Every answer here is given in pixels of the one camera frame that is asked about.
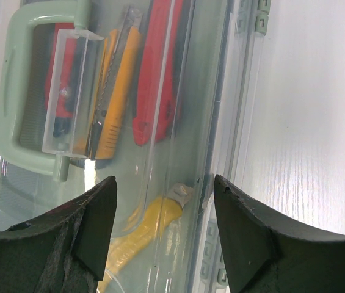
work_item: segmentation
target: box cutter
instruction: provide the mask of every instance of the box cutter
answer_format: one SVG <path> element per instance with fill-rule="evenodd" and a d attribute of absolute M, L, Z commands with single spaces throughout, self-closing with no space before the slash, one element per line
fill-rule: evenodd
<path fill-rule="evenodd" d="M 111 31 L 104 42 L 99 74 L 101 86 L 96 91 L 95 112 L 87 142 L 91 159 L 114 156 L 141 43 L 141 20 L 142 13 L 129 6 L 120 29 Z"/>
<path fill-rule="evenodd" d="M 134 141 L 138 145 L 146 144 L 152 135 L 164 53 L 165 37 L 163 36 L 167 31 L 170 2 L 171 0 L 154 0 L 151 8 L 138 80 L 136 113 L 133 119 Z M 156 142 L 166 138 L 175 116 L 176 83 L 179 82 L 181 68 L 181 56 L 178 56 L 177 53 L 182 53 L 180 51 L 184 45 L 187 24 L 184 20 L 187 20 L 185 16 L 189 14 L 189 4 L 190 1 L 175 0 L 164 84 L 159 105 Z"/>

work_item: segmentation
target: light green handle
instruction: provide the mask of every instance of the light green handle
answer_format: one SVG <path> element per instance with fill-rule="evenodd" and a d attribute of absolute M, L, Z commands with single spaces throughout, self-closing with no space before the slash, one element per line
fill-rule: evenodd
<path fill-rule="evenodd" d="M 10 20 L 0 85 L 0 155 L 21 168 L 66 181 L 69 160 L 20 145 L 36 26 L 75 23 L 86 29 L 90 0 L 45 1 L 20 8 Z"/>

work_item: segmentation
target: plastic hinge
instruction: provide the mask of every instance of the plastic hinge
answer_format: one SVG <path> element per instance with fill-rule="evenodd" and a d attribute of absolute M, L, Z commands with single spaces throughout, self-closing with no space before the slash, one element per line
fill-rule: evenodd
<path fill-rule="evenodd" d="M 271 0 L 259 0 L 258 10 L 268 15 L 270 14 L 270 5 Z"/>
<path fill-rule="evenodd" d="M 236 27 L 237 27 L 237 31 L 239 34 L 241 32 L 245 32 L 245 29 L 247 27 L 247 14 L 246 13 L 239 14 L 238 20 L 236 21 Z"/>
<path fill-rule="evenodd" d="M 249 2 L 250 2 L 249 0 L 240 1 L 239 14 L 241 12 L 246 12 L 248 10 Z"/>
<path fill-rule="evenodd" d="M 221 286 L 228 286 L 227 271 L 225 269 L 219 269 L 217 283 L 219 283 Z"/>
<path fill-rule="evenodd" d="M 259 13 L 256 17 L 255 32 L 259 32 L 260 34 L 266 35 L 268 23 L 269 16 L 265 13 Z"/>
<path fill-rule="evenodd" d="M 212 219 L 208 222 L 206 229 L 205 247 L 203 248 L 203 259 L 201 263 L 200 278 L 206 280 L 209 278 L 210 263 L 214 254 L 214 247 L 217 243 L 217 222 Z"/>

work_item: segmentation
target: clear acrylic block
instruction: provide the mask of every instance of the clear acrylic block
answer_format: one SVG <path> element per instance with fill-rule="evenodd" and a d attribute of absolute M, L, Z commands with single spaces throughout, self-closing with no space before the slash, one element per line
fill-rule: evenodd
<path fill-rule="evenodd" d="M 98 80 L 103 41 L 103 37 L 88 30 L 58 31 L 57 45 L 52 52 L 54 65 L 43 152 L 87 157 L 87 140 L 95 103 L 93 93 L 98 86 L 95 81 Z"/>

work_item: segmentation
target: yellow utility knife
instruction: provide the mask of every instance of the yellow utility knife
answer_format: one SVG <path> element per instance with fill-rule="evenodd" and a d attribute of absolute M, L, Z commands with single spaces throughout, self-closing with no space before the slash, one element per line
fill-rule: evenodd
<path fill-rule="evenodd" d="M 193 188 L 176 183 L 166 196 L 157 197 L 145 211 L 141 224 L 129 235 L 117 238 L 110 244 L 107 271 L 116 276 L 151 241 L 158 235 L 162 236 L 167 226 L 182 216 L 183 207 L 193 192 Z M 106 290 L 111 279 L 108 273 L 104 274 L 103 281 L 98 285 L 101 293 Z"/>
<path fill-rule="evenodd" d="M 141 20 L 142 13 L 129 6 L 121 28 L 112 31 L 110 42 L 106 40 L 104 43 L 103 67 L 99 76 L 102 86 L 96 92 L 90 132 L 91 159 L 111 159 L 114 156 L 141 43 Z"/>

